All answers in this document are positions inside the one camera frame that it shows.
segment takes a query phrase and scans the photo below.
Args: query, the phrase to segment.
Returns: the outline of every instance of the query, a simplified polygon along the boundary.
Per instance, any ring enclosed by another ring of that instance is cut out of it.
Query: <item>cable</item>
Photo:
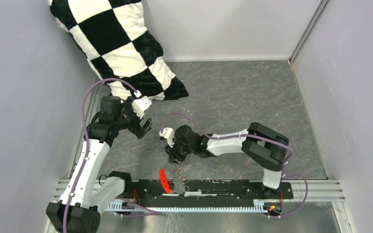
[[[224,136],[224,137],[212,137],[212,136],[209,136],[205,130],[203,130],[199,125],[198,123],[196,123],[194,120],[192,120],[190,117],[188,117],[188,115],[184,114],[184,113],[180,113],[180,112],[172,112],[172,113],[169,113],[165,119],[164,119],[164,122],[162,123],[162,127],[161,127],[161,133],[164,131],[164,127],[165,127],[165,123],[167,122],[168,120],[168,117],[171,116],[171,115],[181,115],[183,117],[185,117],[186,119],[188,119],[192,124],[195,125],[195,127],[198,128],[199,131],[201,131],[201,133],[209,138],[209,139],[213,139],[213,140],[223,140],[223,139],[230,139],[230,138],[237,138],[237,137],[251,137],[251,138],[255,138],[255,139],[258,139],[258,140],[262,140],[262,141],[265,141],[265,142],[269,142],[271,144],[275,144],[277,146],[280,146],[280,147],[283,147],[285,149],[287,149],[289,151],[289,155],[286,157],[286,159],[284,160],[284,164],[292,157],[292,155],[294,154],[294,151],[287,145],[284,145],[282,143],[279,143],[279,142],[276,142],[274,140],[271,140],[271,139],[268,139],[268,138],[264,138],[264,137],[260,137],[258,135],[252,135],[252,134],[241,134],[241,135],[230,135],[230,136]]]
[[[155,210],[150,210],[148,208],[142,207],[142,206],[140,206],[140,205],[136,204],[135,202],[132,202],[128,199],[125,199],[125,198],[122,198],[122,197],[116,197],[115,199],[122,200],[124,202],[130,203],[131,205],[133,205],[135,207],[138,207],[139,209],[150,212],[148,214],[140,214],[140,215],[121,215],[122,217],[142,217],[142,216],[150,216],[150,215],[162,215],[162,212],[155,211]]]
[[[101,177],[102,176],[105,176],[108,179],[107,175],[100,175],[99,178],[98,178],[98,183],[99,183],[100,186],[102,186],[102,184],[101,184]]]
[[[295,210],[293,210],[291,212],[288,212],[286,214],[280,215],[280,216],[270,216],[270,218],[282,218],[282,217],[285,217],[285,216],[292,215],[292,214],[298,212],[301,209],[301,207],[305,204],[306,198],[308,196],[308,182],[306,181],[305,176],[300,175],[300,174],[295,174],[295,175],[292,175],[292,176],[288,176],[288,177],[285,178],[285,180],[289,180],[290,178],[293,178],[293,177],[302,177],[304,182],[305,182],[305,196],[304,196],[303,201],[301,202],[301,204]]]
[[[82,107],[81,107],[81,119],[82,119],[82,124],[84,125],[84,134],[85,134],[85,141],[86,141],[86,149],[85,149],[85,156],[84,158],[87,158],[88,157],[88,154],[89,154],[89,135],[88,135],[88,128],[86,127],[86,119],[85,119],[85,105],[86,105],[86,100],[88,99],[88,96],[89,94],[92,92],[92,90],[99,84],[102,84],[104,82],[109,82],[109,81],[118,81],[118,82],[121,82],[125,85],[127,85],[131,90],[133,90],[135,93],[137,93],[138,91],[135,89],[135,87],[133,87],[131,84],[129,84],[128,82],[122,80],[122,79],[118,79],[118,78],[107,78],[107,79],[103,79],[103,80],[100,80],[96,83],[94,83],[90,88],[89,90],[87,91],[85,97],[84,97],[84,101],[82,102]],[[86,164],[86,159],[84,159],[82,161],[82,165],[81,167],[79,168],[78,170],[78,173],[76,175],[76,179],[75,181],[73,182],[72,184],[72,187],[71,187],[71,191],[70,193],[74,193],[75,192],[75,189],[76,189],[76,185],[78,184],[78,180],[79,178],[81,177],[81,174],[84,170],[84,167],[85,167],[85,164]],[[68,210],[69,210],[69,206],[72,202],[72,196],[71,194],[68,196],[68,200],[67,200],[67,203],[65,205],[65,211],[64,211],[64,219],[62,221],[62,228],[63,228],[63,232],[64,233],[67,233],[67,219],[68,219]]]

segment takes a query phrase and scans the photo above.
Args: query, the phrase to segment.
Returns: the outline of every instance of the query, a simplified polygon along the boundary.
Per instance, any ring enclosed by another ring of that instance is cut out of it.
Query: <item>pillow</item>
[[[100,79],[121,78],[152,100],[188,96],[144,25],[141,0],[53,0],[50,10]],[[131,95],[120,82],[108,85],[114,96]]]

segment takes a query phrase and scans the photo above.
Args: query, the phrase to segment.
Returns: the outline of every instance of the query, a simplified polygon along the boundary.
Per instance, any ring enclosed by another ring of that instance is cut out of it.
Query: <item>black cable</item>
[[[98,178],[98,183],[99,183],[100,186],[102,186],[102,184],[101,184],[101,177],[102,176],[105,176],[108,179],[107,175],[100,175],[99,178]]]

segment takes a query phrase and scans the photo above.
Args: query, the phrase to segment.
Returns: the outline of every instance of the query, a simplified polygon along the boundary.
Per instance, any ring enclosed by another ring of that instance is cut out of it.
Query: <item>white wall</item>
[[[320,0],[143,0],[167,60],[285,59]]]
[[[295,73],[357,232],[373,232],[373,1],[331,1]]]
[[[95,81],[45,0],[0,0],[0,233],[43,232]]]

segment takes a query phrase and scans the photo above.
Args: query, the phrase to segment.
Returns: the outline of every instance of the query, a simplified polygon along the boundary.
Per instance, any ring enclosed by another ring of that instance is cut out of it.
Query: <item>black square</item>
[[[103,79],[115,77],[114,71],[109,67],[106,61],[102,57],[98,57],[91,60],[95,69],[101,75]]]
[[[141,2],[141,0],[109,0],[109,3],[111,4],[112,8],[125,6],[131,3],[138,3]]]
[[[63,23],[68,30],[75,27],[77,22],[73,17],[73,14],[70,10],[68,1],[65,0],[53,0],[50,11],[56,18]]]
[[[100,55],[131,42],[113,10],[107,10],[79,24],[82,32]]]
[[[163,92],[161,83],[155,78],[151,71],[146,68],[143,72],[129,78],[121,78],[129,82],[135,89],[139,90],[144,96],[156,96]]]
[[[184,84],[177,77],[171,80],[171,85],[164,91],[164,95],[165,100],[177,100],[189,96]]]
[[[164,55],[164,50],[161,44],[151,35],[149,31],[146,31],[140,37],[132,42],[145,61],[147,66],[152,65],[157,57]]]

